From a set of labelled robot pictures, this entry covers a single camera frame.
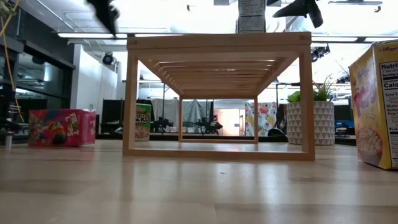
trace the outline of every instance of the cereal box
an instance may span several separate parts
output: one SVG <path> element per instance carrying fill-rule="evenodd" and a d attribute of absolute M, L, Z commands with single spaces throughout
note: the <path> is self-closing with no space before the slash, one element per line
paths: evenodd
<path fill-rule="evenodd" d="M 95 111 L 30 110 L 29 146 L 82 146 L 95 143 Z"/>
<path fill-rule="evenodd" d="M 398 42 L 372 44 L 349 72 L 359 159 L 398 169 Z"/>
<path fill-rule="evenodd" d="M 151 105 L 137 104 L 136 141 L 149 141 Z"/>

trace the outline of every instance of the yellow cable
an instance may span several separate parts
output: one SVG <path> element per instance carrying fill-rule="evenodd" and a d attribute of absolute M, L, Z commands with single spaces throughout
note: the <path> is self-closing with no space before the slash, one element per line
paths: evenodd
<path fill-rule="evenodd" d="M 15 9 L 17 8 L 18 4 L 19 4 L 19 0 L 17 0 L 16 3 L 15 3 L 14 11 L 15 11 Z M 11 20 L 11 17 L 12 17 L 11 15 L 8 17 L 8 19 L 7 19 L 7 21 L 6 21 L 5 24 L 4 24 L 4 21 L 3 21 L 2 17 L 0 18 L 0 20 L 1 20 L 1 26 L 2 26 L 0 35 L 2 35 L 2 38 L 3 38 L 3 41 L 4 41 L 4 51 L 6 52 L 6 62 L 7 62 L 7 67 L 8 67 L 8 74 L 9 74 L 9 76 L 10 76 L 10 81 L 11 81 L 12 90 L 15 91 L 16 88 L 15 88 L 15 86 L 14 86 L 14 79 L 12 78 L 10 60 L 9 60 L 9 57 L 8 57 L 8 49 L 7 49 L 6 36 L 3 35 L 4 31 L 6 30 L 6 27 L 8 26 L 9 21 Z M 25 123 L 24 117 L 22 117 L 22 115 L 21 115 L 21 109 L 20 109 L 20 107 L 19 107 L 19 103 L 18 103 L 17 98 L 15 99 L 15 104 L 17 105 L 19 117 L 21 118 L 22 122 Z"/>

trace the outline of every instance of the floral pattern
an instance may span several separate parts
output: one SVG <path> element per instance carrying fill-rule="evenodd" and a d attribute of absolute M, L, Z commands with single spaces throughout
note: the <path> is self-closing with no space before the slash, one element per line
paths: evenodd
<path fill-rule="evenodd" d="M 267 136 L 276 124 L 276 103 L 259 103 L 258 110 L 259 136 Z M 245 112 L 246 136 L 254 136 L 254 103 L 246 102 Z"/>

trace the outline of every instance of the wooden frame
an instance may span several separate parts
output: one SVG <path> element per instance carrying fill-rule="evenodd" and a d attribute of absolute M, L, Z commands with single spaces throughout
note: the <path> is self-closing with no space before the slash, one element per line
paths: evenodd
<path fill-rule="evenodd" d="M 124 112 L 125 156 L 168 156 L 314 160 L 311 33 L 181 35 L 133 37 L 127 41 L 128 65 Z M 165 151 L 134 148 L 137 61 L 180 95 L 179 142 L 258 143 L 258 116 L 254 117 L 253 141 L 183 139 L 183 99 L 250 99 L 258 112 L 258 99 L 268 85 L 294 61 L 300 59 L 302 96 L 302 152 Z"/>

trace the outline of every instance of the green cereal box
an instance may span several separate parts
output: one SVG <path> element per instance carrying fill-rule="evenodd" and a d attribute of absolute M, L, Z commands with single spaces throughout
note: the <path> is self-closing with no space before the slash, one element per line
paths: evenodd
<path fill-rule="evenodd" d="M 149 141 L 151 105 L 137 104 L 136 141 Z"/>

